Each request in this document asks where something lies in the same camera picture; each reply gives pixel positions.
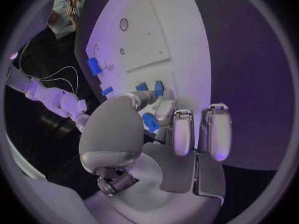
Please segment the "purple light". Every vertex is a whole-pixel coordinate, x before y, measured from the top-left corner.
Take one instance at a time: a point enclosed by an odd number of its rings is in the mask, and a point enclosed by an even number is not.
[[[18,55],[18,52],[13,53],[13,54],[10,56],[10,59],[11,59],[11,60],[14,60],[14,59],[17,57],[17,55]]]

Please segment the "black background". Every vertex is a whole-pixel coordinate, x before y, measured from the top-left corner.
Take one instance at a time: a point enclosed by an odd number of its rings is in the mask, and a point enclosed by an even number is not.
[[[0,19],[0,33],[3,35],[5,28],[9,27],[12,15],[20,4],[26,0],[0,0],[1,4],[1,19]],[[266,0],[274,9],[277,15],[281,18],[282,23],[287,28],[292,43],[295,47],[298,46],[299,33],[297,31],[299,25],[298,15],[298,0]],[[270,215],[262,223],[276,223],[279,219],[284,219],[286,222],[297,219],[297,210],[295,209],[298,199],[299,175],[292,182],[284,198],[273,209]],[[23,206],[18,202],[10,190],[3,175],[0,181],[1,188],[1,202],[2,202],[2,217],[9,219],[10,223],[22,221],[23,223],[35,223],[32,216],[25,211]]]

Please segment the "dark floor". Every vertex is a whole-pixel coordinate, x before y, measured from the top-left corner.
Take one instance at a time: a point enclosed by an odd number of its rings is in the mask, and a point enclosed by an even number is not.
[[[56,40],[46,29],[33,39],[22,59],[22,67],[29,74],[43,77],[66,65],[79,71],[78,97],[86,99],[88,112],[100,104],[89,88],[73,55],[75,34]],[[64,70],[57,77],[65,77],[75,86],[73,71]],[[69,90],[64,82],[45,84]],[[50,182],[75,190],[81,198],[96,191],[96,178],[87,173],[79,159],[80,132],[70,119],[61,118],[7,87],[5,95],[7,132],[24,157]],[[224,166],[227,181],[226,201],[216,224],[224,224],[248,207],[265,189],[274,171],[255,171]]]

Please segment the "person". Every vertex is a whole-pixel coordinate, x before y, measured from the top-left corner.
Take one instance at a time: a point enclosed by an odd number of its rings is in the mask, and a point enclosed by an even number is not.
[[[85,0],[55,0],[53,11],[48,20],[48,27],[54,32],[56,39],[60,39],[78,27],[82,7]]]

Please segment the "blue object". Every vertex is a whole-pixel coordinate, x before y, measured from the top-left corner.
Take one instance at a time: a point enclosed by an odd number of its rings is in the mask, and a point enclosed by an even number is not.
[[[144,120],[146,127],[149,128],[150,133],[154,132],[156,129],[159,129],[159,125],[155,121],[152,113],[144,113],[144,115],[142,115],[142,119]]]
[[[91,71],[91,73],[96,76],[97,74],[99,74],[100,72],[102,72],[102,69],[100,68],[97,59],[91,58],[89,60],[87,60],[87,64],[89,66],[89,69]]]
[[[107,89],[102,91],[102,96],[106,96],[106,94],[110,93],[111,91],[113,91],[113,88],[111,86],[109,86]]]
[[[140,83],[135,88],[137,91],[148,91],[148,86],[146,85],[145,82]]]
[[[164,87],[162,81],[157,81],[154,86],[154,93],[157,97],[163,96]]]

